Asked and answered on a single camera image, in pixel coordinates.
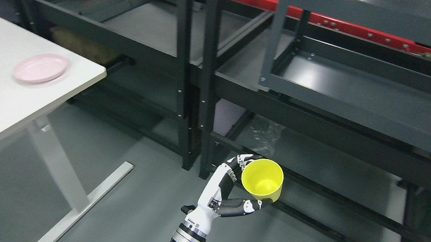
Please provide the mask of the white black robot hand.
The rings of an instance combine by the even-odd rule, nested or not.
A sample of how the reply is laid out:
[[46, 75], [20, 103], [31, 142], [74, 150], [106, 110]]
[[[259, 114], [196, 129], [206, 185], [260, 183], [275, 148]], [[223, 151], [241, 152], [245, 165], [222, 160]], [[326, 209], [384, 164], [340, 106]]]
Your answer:
[[255, 195], [254, 199], [229, 198], [235, 183], [242, 180], [246, 167], [262, 159], [260, 155], [240, 154], [219, 165], [203, 189], [197, 205], [189, 207], [190, 212], [186, 213], [179, 228], [203, 239], [211, 232], [215, 218], [248, 216], [276, 202], [278, 197], [273, 195]]

